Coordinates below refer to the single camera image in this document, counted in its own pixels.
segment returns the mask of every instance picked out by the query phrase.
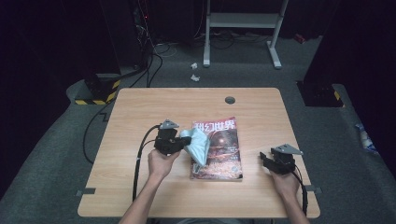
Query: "yellow and black striped tape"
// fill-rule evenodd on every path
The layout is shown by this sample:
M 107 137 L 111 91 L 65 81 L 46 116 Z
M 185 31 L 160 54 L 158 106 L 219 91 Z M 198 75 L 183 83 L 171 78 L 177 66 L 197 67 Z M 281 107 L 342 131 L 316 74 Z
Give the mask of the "yellow and black striped tape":
M 111 92 L 106 99 L 75 99 L 77 105 L 106 105 L 110 103 L 116 96 L 117 88 L 120 85 L 120 81 L 114 82 Z

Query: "forearm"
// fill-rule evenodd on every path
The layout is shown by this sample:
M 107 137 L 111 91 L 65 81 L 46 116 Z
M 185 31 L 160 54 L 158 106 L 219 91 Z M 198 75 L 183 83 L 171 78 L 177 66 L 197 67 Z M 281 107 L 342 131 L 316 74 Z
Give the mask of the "forearm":
M 305 216 L 297 198 L 295 196 L 281 195 L 286 212 L 288 213 L 291 224 L 309 224 L 308 218 Z
M 149 209 L 152 205 L 152 202 L 154 201 L 154 196 L 161 182 L 162 180 L 160 178 L 155 178 L 153 176 L 148 178 L 148 181 L 146 182 L 142 191 L 128 208 L 122 220 L 120 221 L 120 224 L 146 223 L 149 215 Z

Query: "white metal stand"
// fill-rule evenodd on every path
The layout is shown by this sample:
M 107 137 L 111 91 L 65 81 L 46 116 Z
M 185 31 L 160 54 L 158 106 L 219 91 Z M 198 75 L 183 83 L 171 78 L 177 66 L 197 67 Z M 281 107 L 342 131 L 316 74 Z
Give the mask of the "white metal stand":
M 289 0 L 283 0 L 280 12 L 274 14 L 211 13 L 210 0 L 207 0 L 204 67 L 210 66 L 210 27 L 237 27 L 274 29 L 273 38 L 271 41 L 267 41 L 267 46 L 274 62 L 274 67 L 276 69 L 282 68 L 282 64 L 276 53 L 275 45 L 288 2 Z

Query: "white paper scrap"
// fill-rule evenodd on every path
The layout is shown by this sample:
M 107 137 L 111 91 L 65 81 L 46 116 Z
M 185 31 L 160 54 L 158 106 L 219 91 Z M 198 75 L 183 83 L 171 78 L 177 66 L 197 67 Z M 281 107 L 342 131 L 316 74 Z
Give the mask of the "white paper scrap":
M 194 74 L 192 74 L 191 80 L 192 81 L 199 81 L 200 77 L 196 77 Z
M 197 68 L 197 67 L 198 67 L 197 63 L 193 63 L 193 64 L 191 65 L 191 68 L 192 68 L 192 69 L 195 69 L 195 68 Z

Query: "red magazine cover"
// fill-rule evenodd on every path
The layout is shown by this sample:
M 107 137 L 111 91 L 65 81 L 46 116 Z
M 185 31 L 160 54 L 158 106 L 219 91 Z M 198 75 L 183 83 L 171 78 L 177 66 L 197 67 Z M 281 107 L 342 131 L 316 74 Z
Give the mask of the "red magazine cover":
M 191 159 L 191 179 L 238 180 L 243 178 L 235 117 L 210 121 L 195 121 L 210 140 L 206 166 Z

